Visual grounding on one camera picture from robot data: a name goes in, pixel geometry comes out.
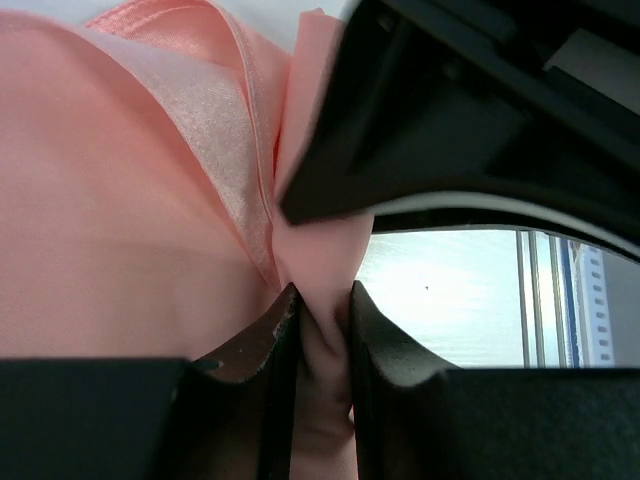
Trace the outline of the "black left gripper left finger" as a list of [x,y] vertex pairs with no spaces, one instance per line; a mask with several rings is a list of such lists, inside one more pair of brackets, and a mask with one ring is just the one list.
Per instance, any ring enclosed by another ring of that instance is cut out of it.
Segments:
[[286,287],[195,361],[33,358],[1,363],[5,479],[285,479],[300,296]]

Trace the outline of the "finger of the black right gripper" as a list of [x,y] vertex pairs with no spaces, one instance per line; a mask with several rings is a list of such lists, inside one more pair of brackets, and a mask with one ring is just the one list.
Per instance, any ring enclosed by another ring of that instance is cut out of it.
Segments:
[[635,1],[363,1],[280,198],[302,225],[522,227],[639,257],[639,116],[551,57],[639,52]]

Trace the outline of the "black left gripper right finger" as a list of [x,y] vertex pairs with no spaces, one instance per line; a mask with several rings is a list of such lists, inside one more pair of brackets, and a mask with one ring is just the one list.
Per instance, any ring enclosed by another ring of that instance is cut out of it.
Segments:
[[363,479],[635,479],[635,368],[459,368],[355,283],[353,412]]

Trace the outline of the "pink satin napkin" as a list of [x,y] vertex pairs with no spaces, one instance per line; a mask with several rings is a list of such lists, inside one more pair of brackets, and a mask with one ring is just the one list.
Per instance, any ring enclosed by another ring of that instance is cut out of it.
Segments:
[[342,30],[280,49],[208,1],[83,27],[1,14],[1,354],[195,359],[288,284],[304,301],[293,479],[357,477],[348,300],[373,220],[276,200]]

